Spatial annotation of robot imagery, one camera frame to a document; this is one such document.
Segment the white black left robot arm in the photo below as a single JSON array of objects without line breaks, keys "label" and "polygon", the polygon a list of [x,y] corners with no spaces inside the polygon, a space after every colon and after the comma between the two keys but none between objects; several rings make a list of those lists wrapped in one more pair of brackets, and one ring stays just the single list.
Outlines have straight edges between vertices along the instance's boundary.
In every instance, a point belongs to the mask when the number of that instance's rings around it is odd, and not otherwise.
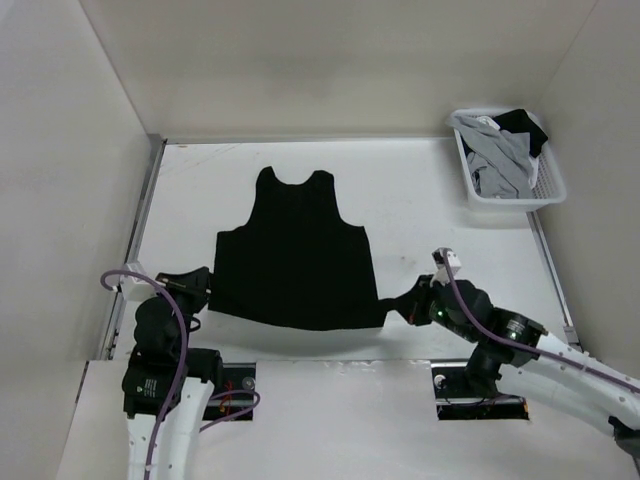
[{"label": "white black left robot arm", "polygon": [[224,387],[219,351],[188,346],[196,315],[208,304],[206,267],[160,273],[135,312],[134,350],[122,380],[129,435],[129,479],[187,479],[210,398]]}]

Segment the black tank top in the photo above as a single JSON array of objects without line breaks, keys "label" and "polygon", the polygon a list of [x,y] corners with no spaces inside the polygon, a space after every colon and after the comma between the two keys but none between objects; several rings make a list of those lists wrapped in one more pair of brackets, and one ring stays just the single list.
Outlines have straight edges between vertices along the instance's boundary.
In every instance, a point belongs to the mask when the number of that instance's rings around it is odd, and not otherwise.
[{"label": "black tank top", "polygon": [[249,220],[218,233],[210,288],[211,311],[306,331],[379,329],[391,311],[412,322],[419,298],[379,297],[368,236],[341,218],[332,174],[290,185],[271,167]]}]

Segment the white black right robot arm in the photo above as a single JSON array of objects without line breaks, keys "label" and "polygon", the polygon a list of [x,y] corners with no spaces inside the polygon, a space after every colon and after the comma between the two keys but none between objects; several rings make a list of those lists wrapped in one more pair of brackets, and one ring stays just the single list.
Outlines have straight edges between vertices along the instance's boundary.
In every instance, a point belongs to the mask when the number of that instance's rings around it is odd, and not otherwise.
[{"label": "white black right robot arm", "polygon": [[492,304],[468,280],[421,275],[396,298],[381,299],[372,275],[362,280],[314,276],[244,283],[245,306],[223,294],[205,267],[185,285],[200,307],[267,325],[308,331],[379,329],[395,311],[411,326],[436,324],[474,350],[464,368],[466,388],[482,399],[532,398],[578,418],[639,454],[639,382],[564,343],[536,321]]}]

